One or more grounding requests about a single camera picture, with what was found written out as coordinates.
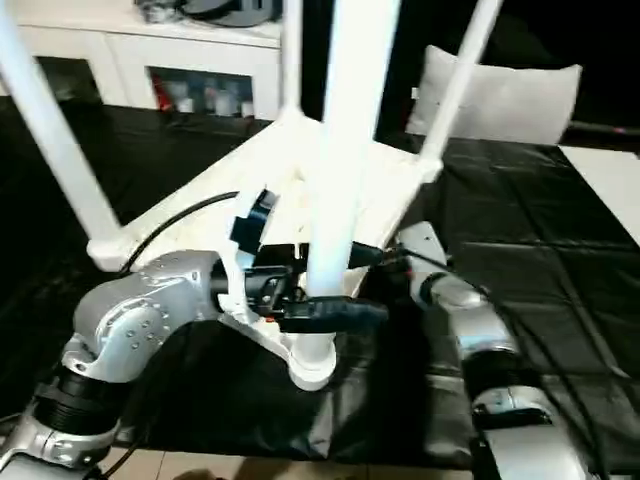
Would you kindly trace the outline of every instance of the robotic arm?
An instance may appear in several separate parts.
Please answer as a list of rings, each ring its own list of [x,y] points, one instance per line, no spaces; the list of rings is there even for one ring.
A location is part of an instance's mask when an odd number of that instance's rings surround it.
[[[286,359],[298,334],[364,328],[387,318],[384,307],[370,302],[305,297],[298,277],[308,245],[300,245],[299,258],[293,245],[259,248],[269,198],[262,192],[249,214],[235,219],[231,252],[166,254],[80,301],[75,333],[53,378],[37,387],[0,449],[0,480],[87,478],[109,452],[132,382],[187,323],[222,321]],[[378,252],[354,244],[350,268],[370,265]],[[230,264],[237,267],[233,279]],[[242,302],[234,289],[242,291]]]
[[[412,252],[446,264],[427,222],[403,230]],[[411,296],[446,313],[478,431],[476,479],[586,480],[591,475],[568,429],[493,305],[472,285],[417,257],[410,258]]]

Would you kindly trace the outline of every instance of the black plastic sheet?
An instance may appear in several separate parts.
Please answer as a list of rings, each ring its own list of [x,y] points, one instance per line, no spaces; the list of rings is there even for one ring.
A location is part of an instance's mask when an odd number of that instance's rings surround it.
[[[263,127],[121,108],[66,114],[125,222]],[[0,104],[0,152],[3,415],[24,408],[72,332],[75,304],[110,275],[86,256],[81,229],[8,102]],[[452,141],[442,176],[405,223],[421,219],[435,224],[460,273],[547,342],[602,429],[614,468],[640,469],[640,253],[561,153]],[[420,312],[396,277],[369,276],[363,295],[388,304],[392,320],[337,337],[338,369],[323,391],[298,390],[280,359],[203,323],[154,359],[126,418],[140,424],[158,412],[149,448],[469,468],[473,429],[446,319]]]

